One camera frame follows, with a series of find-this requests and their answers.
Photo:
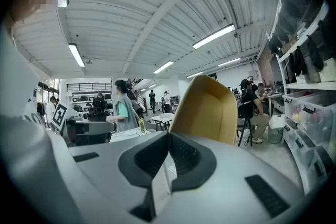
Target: storage bin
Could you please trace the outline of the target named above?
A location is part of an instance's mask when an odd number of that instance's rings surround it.
[[[285,127],[285,115],[275,115],[271,117],[268,128],[268,142],[277,144],[281,142]]]
[[[294,147],[295,142],[294,128],[292,127],[291,124],[289,124],[288,121],[285,122],[285,127],[283,128],[283,137],[290,147]]]
[[[324,67],[320,72],[321,82],[336,81],[336,60],[330,58],[324,61]]]
[[[308,180],[311,186],[320,184],[327,179],[334,164],[332,159],[321,146],[316,147],[311,164],[308,168]]]
[[[300,103],[298,101],[306,97],[311,97],[312,94],[317,93],[319,92],[316,90],[315,91],[304,90],[283,95],[282,97],[285,102],[285,116],[294,121],[295,123],[299,123]]]
[[[300,128],[314,141],[319,144],[329,142],[336,104],[334,91],[324,92],[299,100]]]
[[[315,144],[307,135],[302,133],[299,129],[293,131],[295,133],[294,149],[302,165],[305,168],[308,168],[314,156]]]

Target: teal shirt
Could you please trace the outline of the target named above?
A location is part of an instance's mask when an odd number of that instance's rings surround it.
[[[123,103],[118,104],[118,116],[128,118],[128,112],[126,106]]]

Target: woman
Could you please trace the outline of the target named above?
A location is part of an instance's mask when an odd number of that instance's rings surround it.
[[[109,122],[116,122],[120,132],[137,128],[138,124],[135,117],[139,120],[132,107],[132,102],[127,96],[127,84],[124,80],[117,80],[114,84],[118,96],[118,103],[115,105],[117,116],[109,116]]]

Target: white wall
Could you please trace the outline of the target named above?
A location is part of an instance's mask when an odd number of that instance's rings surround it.
[[[254,80],[254,84],[262,82],[260,77],[260,71],[256,63],[249,63],[247,65],[229,68],[220,72],[217,72],[217,80],[226,87],[231,87],[233,89],[239,88],[239,84],[243,79],[247,79],[249,76],[249,71],[257,70],[259,78]]]

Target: black cap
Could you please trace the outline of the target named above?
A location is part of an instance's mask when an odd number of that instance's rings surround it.
[[[251,85],[251,82],[248,79],[243,79],[239,84],[241,89],[246,89],[248,85]]]

